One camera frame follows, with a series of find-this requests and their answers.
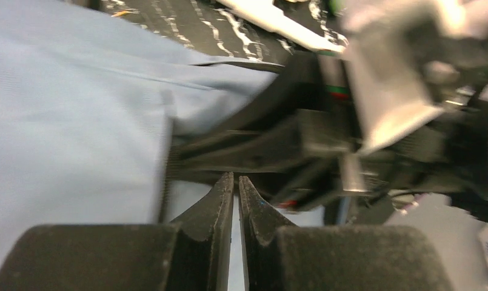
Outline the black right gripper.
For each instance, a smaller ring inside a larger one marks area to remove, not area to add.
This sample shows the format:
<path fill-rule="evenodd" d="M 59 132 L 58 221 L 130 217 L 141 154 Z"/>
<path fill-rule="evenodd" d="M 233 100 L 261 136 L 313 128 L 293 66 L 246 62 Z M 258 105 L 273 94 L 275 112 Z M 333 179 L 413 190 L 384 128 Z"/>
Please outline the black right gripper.
<path fill-rule="evenodd" d="M 231 131 L 171 146 L 171 167 L 180 177 L 289 174 L 308 164 L 307 147 L 316 160 L 289 178 L 272 204 L 295 212 L 325 205 L 339 216 L 351 201 L 364 216 L 383 201 L 404 204 L 407 197 L 435 192 L 488 221 L 488 100 L 478 93 L 447 99 L 435 119 L 366 153 L 348 72 L 348 64 L 330 53 L 295 53 L 268 87 L 215 127 L 217 133 Z M 316 125 L 323 117 L 316 111 L 289 116 L 263 132 L 240 131 L 262 130 L 296 109 L 314 109 L 323 93 L 321 74 L 335 102 L 334 132 Z"/>

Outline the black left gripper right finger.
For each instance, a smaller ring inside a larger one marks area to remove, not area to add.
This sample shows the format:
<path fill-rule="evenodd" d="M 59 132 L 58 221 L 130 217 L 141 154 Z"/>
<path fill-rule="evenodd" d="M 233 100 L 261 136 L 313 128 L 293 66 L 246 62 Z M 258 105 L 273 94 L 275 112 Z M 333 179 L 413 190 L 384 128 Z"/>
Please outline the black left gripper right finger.
<path fill-rule="evenodd" d="M 436 249 L 407 226 L 300 227 L 239 178 L 247 290 L 452 290 Z"/>

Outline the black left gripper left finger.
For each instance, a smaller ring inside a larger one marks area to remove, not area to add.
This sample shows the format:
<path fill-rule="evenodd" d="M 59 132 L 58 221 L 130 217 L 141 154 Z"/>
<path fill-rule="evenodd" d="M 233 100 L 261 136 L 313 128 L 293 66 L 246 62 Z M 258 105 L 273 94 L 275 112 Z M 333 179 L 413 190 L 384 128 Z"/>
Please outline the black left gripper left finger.
<path fill-rule="evenodd" d="M 0 290 L 225 290 L 232 173 L 167 224 L 41 225 L 0 269 Z"/>

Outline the light blue student backpack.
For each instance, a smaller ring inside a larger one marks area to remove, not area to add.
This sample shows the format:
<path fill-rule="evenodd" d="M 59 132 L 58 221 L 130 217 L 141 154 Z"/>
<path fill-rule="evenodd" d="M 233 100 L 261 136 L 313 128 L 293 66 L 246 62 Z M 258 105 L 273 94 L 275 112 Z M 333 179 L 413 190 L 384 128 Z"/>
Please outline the light blue student backpack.
<path fill-rule="evenodd" d="M 275 78 L 62 1 L 0 1 L 0 267 L 40 224 L 147 224 L 172 135 Z"/>

